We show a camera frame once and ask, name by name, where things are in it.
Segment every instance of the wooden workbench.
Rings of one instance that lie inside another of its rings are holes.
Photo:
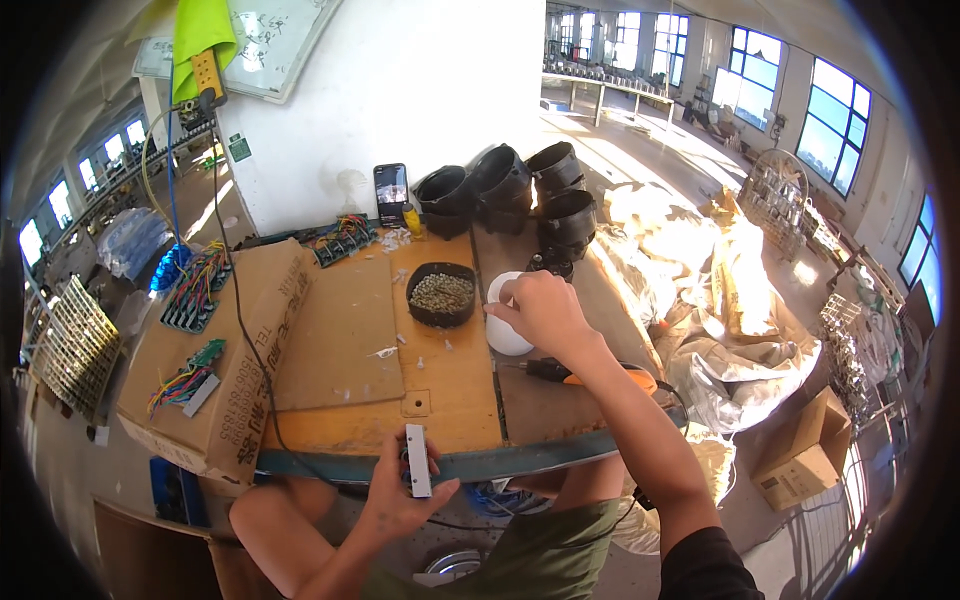
[[[380,251],[380,245],[371,249],[377,255]],[[397,345],[406,396],[283,411],[278,419],[283,441],[325,476],[343,481],[369,480],[383,435],[404,422],[427,427],[445,455],[444,476],[468,481],[554,468],[614,451],[606,424],[583,387],[539,381],[519,369],[499,368],[524,357],[502,356],[487,345],[481,300],[488,284],[505,271],[523,271],[536,251],[531,222],[518,237],[477,228],[472,235],[449,242],[432,236],[391,252],[394,274],[398,269],[413,273],[420,264],[434,261],[473,267],[480,283],[475,313],[461,327],[427,327],[415,322],[407,310],[406,284],[395,283],[396,331],[407,342]],[[363,260],[363,254],[329,268],[349,268],[351,262]],[[575,263],[573,284],[588,322],[604,335],[613,353],[659,375],[645,332],[628,316],[591,252]],[[444,340],[452,351],[445,349]],[[535,349],[527,357],[541,355]],[[421,356],[422,370],[417,368]],[[269,425],[263,446],[259,469],[310,474],[279,450]]]

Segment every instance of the cardboard box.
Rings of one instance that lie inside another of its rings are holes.
[[[288,239],[239,252],[233,257],[240,284],[244,325],[257,353],[273,375],[279,369],[288,332],[309,291],[313,253]],[[171,463],[205,477],[250,483],[270,411],[264,377],[237,324],[233,282],[217,292],[220,304],[201,334],[179,331],[152,316],[137,350],[117,414],[135,440]],[[226,340],[216,363],[221,383],[193,418],[181,406],[157,409],[147,402],[160,380],[186,364],[209,340]]]
[[[779,511],[836,485],[850,447],[851,422],[827,386],[771,436],[751,480]]]

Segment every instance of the power cord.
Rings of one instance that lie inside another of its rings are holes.
[[[332,486],[340,493],[344,493],[340,490],[339,486],[331,481],[328,477],[324,477],[318,470],[316,470],[313,465],[310,465],[304,461],[297,452],[294,452],[287,446],[286,442],[283,441],[283,437],[280,435],[280,425],[279,420],[277,419],[276,412],[276,399],[274,398],[274,383],[270,378],[270,372],[267,371],[267,366],[264,365],[263,359],[260,358],[260,353],[256,351],[256,346],[253,344],[253,340],[250,337],[250,334],[247,333],[247,327],[243,323],[243,317],[241,316],[240,309],[240,284],[237,281],[237,270],[233,265],[233,259],[230,258],[229,245],[227,244],[227,230],[224,228],[224,220],[220,216],[220,203],[217,198],[217,133],[214,130],[210,130],[210,135],[213,138],[213,214],[217,217],[217,225],[220,227],[220,237],[224,242],[224,252],[227,255],[227,264],[230,266],[230,278],[233,279],[233,292],[234,299],[236,300],[237,308],[237,324],[240,325],[240,331],[243,333],[244,340],[247,342],[247,346],[253,352],[253,359],[256,361],[257,367],[260,371],[263,372],[264,383],[266,384],[267,389],[267,398],[270,400],[270,412],[273,413],[274,422],[274,435],[276,436],[276,442],[280,445],[283,450],[290,455],[290,458],[294,460],[295,463],[305,468],[310,472],[311,475],[317,479],[323,481],[328,486]],[[355,494],[355,493],[344,493],[347,497],[352,497],[353,499],[363,499],[366,500],[365,494]],[[450,529],[459,529],[461,531],[503,531],[504,527],[470,527],[466,525],[455,525],[453,523],[446,523],[434,518],[428,518],[428,523],[433,523],[434,525],[440,525],[442,527],[448,527]]]

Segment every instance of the yellow-green cloth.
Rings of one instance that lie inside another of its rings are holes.
[[[237,39],[230,25],[227,0],[180,0],[174,25],[173,104],[196,98],[200,93],[190,57],[207,48],[213,48],[221,72],[236,55]]]

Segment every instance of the black plastic pot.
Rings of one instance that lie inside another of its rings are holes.
[[[558,244],[574,244],[596,231],[596,204],[585,190],[567,192],[538,206],[537,223]]]
[[[413,296],[417,284],[423,281],[424,277],[435,273],[455,276],[469,281],[473,285],[473,294],[470,297],[469,304],[455,313],[435,312],[411,304],[410,297]],[[470,267],[452,262],[425,262],[417,267],[413,274],[410,275],[410,280],[407,281],[407,308],[410,310],[411,317],[425,325],[440,327],[442,329],[459,327],[469,321],[470,315],[473,314],[473,308],[476,304],[476,287],[477,275]]]
[[[437,169],[414,190],[423,212],[437,215],[464,215],[476,206],[476,194],[467,184],[467,169],[447,165]]]
[[[449,242],[454,237],[470,229],[470,222],[473,221],[473,212],[452,216],[435,215],[430,212],[424,212],[423,221],[426,222],[427,231],[436,233],[445,241]]]
[[[549,271],[553,275],[563,277],[567,283],[573,282],[573,261],[561,256],[552,248],[531,256],[526,271]]]
[[[574,182],[572,182],[567,187],[558,187],[558,188],[550,189],[545,187],[540,181],[534,181],[534,187],[537,188],[537,207],[538,209],[540,209],[541,206],[544,206],[554,198],[557,198],[558,196],[562,196],[567,192],[587,189],[587,176],[581,175],[579,178],[574,180]]]
[[[567,187],[584,174],[570,142],[557,142],[527,159],[534,181],[545,189]]]
[[[533,176],[516,151],[506,144],[490,150],[477,162],[467,177],[479,199],[493,206],[509,208],[509,203],[530,189]]]
[[[530,218],[530,209],[515,212],[497,210],[481,202],[477,205],[477,220],[487,233],[509,233],[520,235]]]
[[[596,237],[596,231],[589,237],[578,240],[573,244],[561,244],[550,237],[550,231],[537,226],[537,241],[540,243],[540,252],[554,252],[558,257],[571,262],[581,260],[587,254],[587,246]]]

